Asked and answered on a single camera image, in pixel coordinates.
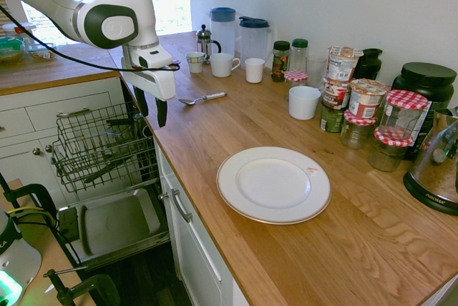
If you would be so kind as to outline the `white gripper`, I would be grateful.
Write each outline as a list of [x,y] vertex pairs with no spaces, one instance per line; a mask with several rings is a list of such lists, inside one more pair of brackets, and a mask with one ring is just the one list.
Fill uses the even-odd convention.
[[145,92],[156,97],[157,123],[164,127],[167,121],[167,101],[176,94],[175,76],[172,71],[123,69],[122,77],[135,87],[135,97],[140,113],[149,113]]

